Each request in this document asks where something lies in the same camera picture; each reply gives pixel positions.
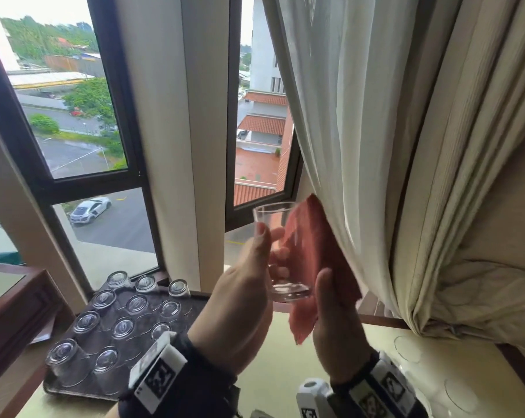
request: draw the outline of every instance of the orange roof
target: orange roof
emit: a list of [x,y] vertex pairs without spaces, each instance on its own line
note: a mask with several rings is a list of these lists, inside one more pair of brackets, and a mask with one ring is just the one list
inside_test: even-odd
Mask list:
[[233,188],[233,205],[244,204],[253,199],[272,195],[274,192],[276,192],[275,189],[259,188],[257,186],[236,183]]
[[271,133],[273,135],[283,135],[286,119],[278,119],[266,116],[246,115],[238,129],[252,130],[254,132]]
[[287,105],[286,95],[274,93],[247,92],[246,100],[263,102],[265,104]]

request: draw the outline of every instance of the person's right hand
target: person's right hand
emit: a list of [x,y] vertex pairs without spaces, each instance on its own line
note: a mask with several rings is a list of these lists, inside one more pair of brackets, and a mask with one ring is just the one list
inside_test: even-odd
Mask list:
[[322,269],[315,282],[318,320],[313,343],[332,384],[348,382],[369,361],[367,342],[355,303],[342,305],[331,269]]

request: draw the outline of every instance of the person's left hand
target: person's left hand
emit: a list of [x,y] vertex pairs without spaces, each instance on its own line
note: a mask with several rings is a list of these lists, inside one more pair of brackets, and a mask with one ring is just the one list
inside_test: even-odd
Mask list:
[[270,274],[287,277],[287,269],[269,267],[287,256],[285,248],[270,251],[283,236],[283,227],[270,231],[264,223],[255,223],[255,237],[245,243],[238,263],[219,278],[187,333],[205,358],[236,376],[255,358],[268,333],[273,311]]

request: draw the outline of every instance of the tabletop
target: tabletop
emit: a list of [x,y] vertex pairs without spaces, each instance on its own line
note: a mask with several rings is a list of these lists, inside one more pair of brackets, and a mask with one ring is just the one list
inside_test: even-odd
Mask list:
[[[410,330],[364,324],[370,344],[385,351],[409,373],[419,390],[433,404],[446,404],[452,417],[525,418],[525,387],[496,346],[483,342],[458,342],[420,338]],[[400,351],[404,346],[411,352]],[[274,313],[265,343],[252,364],[239,376],[240,413],[248,417],[259,409],[274,418],[298,417],[295,394],[307,377],[327,379],[309,338],[296,346],[287,323],[287,314]],[[445,381],[465,382],[466,392],[477,397],[477,410],[467,414],[451,403]],[[57,398],[38,387],[19,418],[96,418],[112,403],[87,399]]]

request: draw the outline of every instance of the white car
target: white car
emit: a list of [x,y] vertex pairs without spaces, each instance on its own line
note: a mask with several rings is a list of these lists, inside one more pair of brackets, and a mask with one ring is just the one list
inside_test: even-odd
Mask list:
[[92,223],[100,214],[112,206],[112,201],[108,197],[97,197],[82,201],[69,216],[72,224]]

